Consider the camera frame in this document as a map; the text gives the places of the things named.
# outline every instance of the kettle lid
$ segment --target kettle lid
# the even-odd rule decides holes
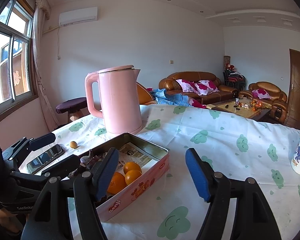
[[[129,68],[134,68],[134,66],[133,66],[133,65],[126,65],[126,66],[119,66],[119,67],[105,68],[105,69],[99,70],[99,71],[98,71],[98,74],[106,73],[106,72],[112,72],[112,71],[116,71],[116,70],[129,69]]]

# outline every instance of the blue plaid blanket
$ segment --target blue plaid blanket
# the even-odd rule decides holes
[[[150,91],[154,99],[158,104],[165,105],[177,105],[177,106],[191,106],[189,104],[189,97],[182,94],[168,95],[167,90],[164,89],[154,89]]]

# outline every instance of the pink electric kettle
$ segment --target pink electric kettle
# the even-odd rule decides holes
[[[133,65],[112,67],[89,73],[85,79],[88,110],[105,120],[110,133],[138,133],[142,119],[137,91],[140,69]],[[92,84],[98,82],[102,112],[94,107]]]

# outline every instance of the ceiling light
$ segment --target ceiling light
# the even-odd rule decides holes
[[[253,18],[257,19],[257,22],[259,23],[266,23],[266,18],[264,16],[253,16]]]
[[[283,20],[284,25],[292,26],[292,22],[293,22],[292,20],[282,19],[282,18],[281,18],[281,20]]]
[[[240,23],[241,22],[238,18],[228,18],[227,20],[231,20],[233,23]]]

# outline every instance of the wooden door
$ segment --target wooden door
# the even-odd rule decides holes
[[[300,122],[300,51],[290,49],[290,65],[288,117]]]

